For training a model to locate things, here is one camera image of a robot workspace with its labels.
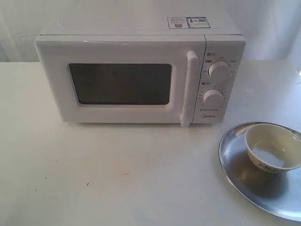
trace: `brand logo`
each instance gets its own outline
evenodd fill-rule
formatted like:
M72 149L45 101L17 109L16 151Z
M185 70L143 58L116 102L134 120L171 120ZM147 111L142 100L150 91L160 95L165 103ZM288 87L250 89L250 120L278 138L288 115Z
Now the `brand logo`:
M209 115L209 114L202 114L202 118L215 118L215 115Z

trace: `label sticker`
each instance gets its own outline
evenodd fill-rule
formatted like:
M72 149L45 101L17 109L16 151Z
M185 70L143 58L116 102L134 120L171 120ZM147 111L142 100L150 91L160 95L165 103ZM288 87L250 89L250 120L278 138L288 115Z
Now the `label sticker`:
M187 17L189 28L210 28L205 16Z
M170 29L189 28L186 17L168 17L168 27Z

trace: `microwave door handle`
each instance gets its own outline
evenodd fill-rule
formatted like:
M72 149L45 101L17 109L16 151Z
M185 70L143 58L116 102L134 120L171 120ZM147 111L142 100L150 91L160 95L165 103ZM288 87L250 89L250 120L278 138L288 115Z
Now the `microwave door handle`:
M197 87L196 79L198 78L199 59L195 51L187 53L187 75L184 93L183 109L181 114L181 126L188 127L194 113Z

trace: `metal tray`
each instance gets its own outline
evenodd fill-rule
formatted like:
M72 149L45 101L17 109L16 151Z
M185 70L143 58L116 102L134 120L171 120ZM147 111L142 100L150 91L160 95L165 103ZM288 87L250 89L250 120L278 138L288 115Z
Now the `metal tray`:
M267 173L247 156L246 129L259 123L266 122L245 123L226 132L219 147L222 168L229 182L250 202L281 218L301 221L301 168L284 174ZM301 139L300 132L281 127Z

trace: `microwave window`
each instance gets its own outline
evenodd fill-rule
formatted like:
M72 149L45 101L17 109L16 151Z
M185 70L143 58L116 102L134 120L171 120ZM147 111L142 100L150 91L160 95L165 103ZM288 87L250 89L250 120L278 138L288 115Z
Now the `microwave window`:
M169 64L69 64L83 105L166 105Z

